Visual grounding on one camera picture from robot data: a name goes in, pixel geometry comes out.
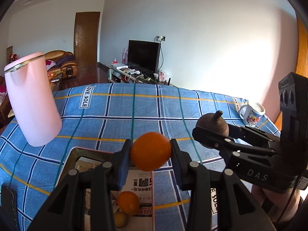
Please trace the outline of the person right hand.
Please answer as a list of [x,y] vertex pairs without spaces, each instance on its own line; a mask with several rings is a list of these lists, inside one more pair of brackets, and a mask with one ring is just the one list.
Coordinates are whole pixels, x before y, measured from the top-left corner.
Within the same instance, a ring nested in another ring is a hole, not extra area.
[[[284,193],[276,193],[253,185],[251,193],[260,205],[264,203],[266,198],[268,198],[274,204],[274,206],[269,211],[269,218],[273,223],[277,223],[285,206],[288,203],[292,189],[289,189]],[[284,215],[280,219],[280,222],[287,222],[295,216],[299,207],[300,199],[300,190],[296,189]]]

